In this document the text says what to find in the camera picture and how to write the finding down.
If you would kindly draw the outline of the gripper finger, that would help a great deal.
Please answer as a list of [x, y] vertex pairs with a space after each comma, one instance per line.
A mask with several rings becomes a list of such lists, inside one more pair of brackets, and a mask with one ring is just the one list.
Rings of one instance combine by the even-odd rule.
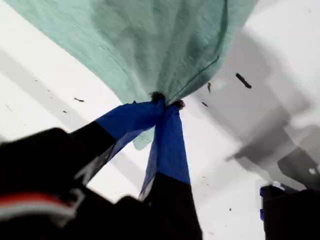
[[155, 126], [140, 192], [151, 213], [155, 235], [162, 240], [201, 240], [194, 203], [178, 100]]
[[120, 105], [71, 133], [94, 155], [75, 179], [86, 185], [128, 143], [156, 125], [166, 108], [165, 96], [153, 92], [150, 97], [150, 101]]

